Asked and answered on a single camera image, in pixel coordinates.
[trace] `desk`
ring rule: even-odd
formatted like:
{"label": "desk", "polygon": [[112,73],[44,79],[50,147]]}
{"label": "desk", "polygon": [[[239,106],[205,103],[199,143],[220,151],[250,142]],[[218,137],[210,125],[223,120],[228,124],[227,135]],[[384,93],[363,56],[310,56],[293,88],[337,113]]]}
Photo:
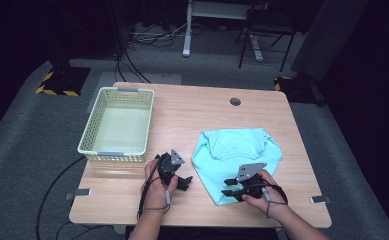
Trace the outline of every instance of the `desk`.
{"label": "desk", "polygon": [[[274,174],[283,186],[289,205],[315,227],[329,227],[325,204],[310,204],[321,195],[299,130],[285,95],[278,91],[212,87],[116,83],[115,86],[155,91],[147,159],[175,149],[186,161],[177,174],[193,176],[187,191],[176,191],[163,225],[279,227],[245,202],[216,206],[191,162],[202,130],[263,127],[280,145],[283,157]],[[236,97],[241,105],[232,106]],[[136,213],[145,181],[144,163],[88,161],[79,188],[90,196],[75,197],[70,220],[80,224],[136,224]]]}
{"label": "desk", "polygon": [[[195,0],[188,1],[187,8],[187,31],[185,33],[184,50],[182,56],[189,57],[191,53],[191,21],[193,16],[198,17],[213,17],[246,20],[247,10],[251,8],[251,4],[233,4],[233,3],[218,3],[218,2],[201,2]],[[254,55],[258,62],[263,61],[262,53],[259,49],[256,36],[250,37],[253,46]]]}

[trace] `basket handle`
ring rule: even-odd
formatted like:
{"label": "basket handle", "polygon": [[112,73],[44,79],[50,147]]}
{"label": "basket handle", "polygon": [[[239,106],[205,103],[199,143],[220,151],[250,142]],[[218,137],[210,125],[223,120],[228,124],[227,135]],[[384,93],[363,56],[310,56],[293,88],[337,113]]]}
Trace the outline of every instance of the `basket handle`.
{"label": "basket handle", "polygon": [[98,152],[98,156],[125,156],[124,152]]}
{"label": "basket handle", "polygon": [[138,92],[138,88],[118,87],[119,92]]}

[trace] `light blue shirt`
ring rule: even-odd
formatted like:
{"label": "light blue shirt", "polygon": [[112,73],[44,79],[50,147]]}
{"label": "light blue shirt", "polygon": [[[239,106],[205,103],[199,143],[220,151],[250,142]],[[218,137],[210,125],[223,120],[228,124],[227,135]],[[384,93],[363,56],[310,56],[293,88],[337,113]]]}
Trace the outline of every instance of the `light blue shirt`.
{"label": "light blue shirt", "polygon": [[192,162],[210,197],[223,205],[238,202],[221,191],[241,187],[224,183],[237,177],[241,165],[264,162],[273,175],[281,158],[281,149],[263,128],[219,129],[201,132]]}

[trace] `gray carpet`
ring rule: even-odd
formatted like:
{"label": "gray carpet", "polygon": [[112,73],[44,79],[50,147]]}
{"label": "gray carpet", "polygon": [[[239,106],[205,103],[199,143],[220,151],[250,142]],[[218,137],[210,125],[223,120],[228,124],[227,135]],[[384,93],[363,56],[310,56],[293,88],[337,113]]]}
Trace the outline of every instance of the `gray carpet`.
{"label": "gray carpet", "polygon": [[[129,46],[128,55],[145,76],[180,76],[182,85],[273,90],[275,76],[294,76],[289,66],[303,36],[296,37],[287,67],[279,73],[276,58],[265,64],[250,59],[239,69],[241,44],[234,43],[236,34],[204,31],[195,35],[189,58],[182,58],[183,38],[164,48]],[[46,62],[28,77],[0,123],[0,239],[35,239],[43,196],[58,174],[80,157],[77,146],[89,116],[87,109],[98,87],[114,80],[112,60],[74,59],[70,63],[91,68],[80,97],[35,94],[51,67]],[[122,69],[129,79],[132,73]],[[111,82],[101,82],[104,74]],[[290,106],[321,190],[332,200],[328,209],[333,224],[322,231],[332,239],[389,239],[389,220],[330,109]],[[42,239],[54,239],[69,221],[71,202],[64,196],[78,187],[84,163],[70,168],[48,196],[41,216]],[[85,231],[77,239],[123,239],[111,227],[88,227],[95,226],[64,225],[58,239],[72,239]],[[279,235],[285,239],[283,231]]]}

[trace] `person's left hand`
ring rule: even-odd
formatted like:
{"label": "person's left hand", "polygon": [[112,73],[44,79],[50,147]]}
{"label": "person's left hand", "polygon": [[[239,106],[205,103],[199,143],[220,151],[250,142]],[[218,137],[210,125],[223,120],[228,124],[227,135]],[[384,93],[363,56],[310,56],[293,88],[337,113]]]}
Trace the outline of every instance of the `person's left hand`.
{"label": "person's left hand", "polygon": [[[151,174],[151,170],[154,168],[154,165],[156,165],[158,159],[154,159],[150,161],[144,168],[145,170],[145,179],[147,180],[148,177]],[[144,208],[145,209],[154,209],[154,208],[164,208],[163,213],[166,211],[166,187],[163,185],[160,177],[159,172],[157,169],[154,171],[153,177],[151,178],[153,181],[150,184],[150,187],[148,188],[145,200],[144,200]],[[173,176],[169,186],[167,187],[167,190],[170,193],[170,196],[173,196],[173,193],[175,192],[176,186],[178,185],[178,176]]]}

